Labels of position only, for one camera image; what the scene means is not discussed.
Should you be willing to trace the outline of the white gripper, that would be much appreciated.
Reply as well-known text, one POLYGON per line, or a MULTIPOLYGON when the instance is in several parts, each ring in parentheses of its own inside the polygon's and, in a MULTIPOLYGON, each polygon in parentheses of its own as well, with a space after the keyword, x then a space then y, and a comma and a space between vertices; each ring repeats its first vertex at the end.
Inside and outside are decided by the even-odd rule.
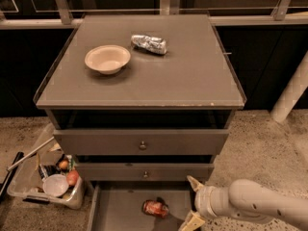
POLYGON ((195 231, 205 223, 205 218, 227 217, 229 198, 226 188, 204 186, 194 177, 188 175, 188 181, 196 192, 194 205, 196 211, 190 210, 178 231, 195 231))

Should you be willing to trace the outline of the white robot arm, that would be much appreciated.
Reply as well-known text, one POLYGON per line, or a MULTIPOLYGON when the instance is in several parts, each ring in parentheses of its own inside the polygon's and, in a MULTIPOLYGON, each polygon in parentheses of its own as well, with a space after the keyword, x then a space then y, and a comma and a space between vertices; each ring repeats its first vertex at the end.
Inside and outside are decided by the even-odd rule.
POLYGON ((195 211, 190 210, 178 231, 195 231, 206 219, 228 217, 267 223, 273 218, 308 231, 308 200, 282 195, 254 181, 239 179, 229 187, 205 186, 187 176, 195 192, 195 211))

